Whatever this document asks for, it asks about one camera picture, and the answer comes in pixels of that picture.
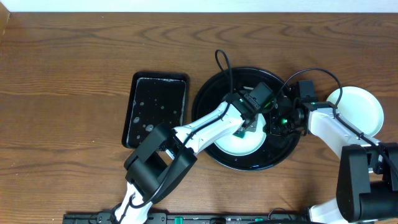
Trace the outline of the light blue plate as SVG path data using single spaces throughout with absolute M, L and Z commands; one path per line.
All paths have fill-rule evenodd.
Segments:
M 255 132 L 246 132 L 243 139 L 229 135 L 215 141 L 215 145 L 223 152 L 232 156 L 246 156 L 258 150 L 266 140 L 263 131 L 266 121 L 262 114 L 257 114 L 257 128 Z
M 343 87 L 337 113 L 358 128 L 359 133 L 375 136 L 382 128 L 384 112 L 377 98 L 365 89 L 355 86 Z

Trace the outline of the green yellow sponge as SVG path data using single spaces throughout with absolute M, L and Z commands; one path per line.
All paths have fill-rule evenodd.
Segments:
M 245 131 L 236 131 L 233 135 L 236 136 L 237 138 L 243 139 L 246 135 L 246 132 Z

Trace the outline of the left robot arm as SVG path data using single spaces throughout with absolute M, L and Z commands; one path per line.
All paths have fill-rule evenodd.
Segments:
M 258 96 L 233 93 L 193 123 L 173 129 L 156 126 L 124 163 L 127 192 L 113 212 L 113 223 L 144 223 L 151 206 L 181 183 L 199 152 L 248 126 L 261 108 Z

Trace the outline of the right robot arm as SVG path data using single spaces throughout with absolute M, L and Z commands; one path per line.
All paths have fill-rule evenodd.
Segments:
M 330 102 L 280 96 L 272 108 L 271 132 L 312 134 L 340 159 L 336 196 L 311 206 L 314 223 L 367 223 L 397 217 L 397 143 L 369 137 Z

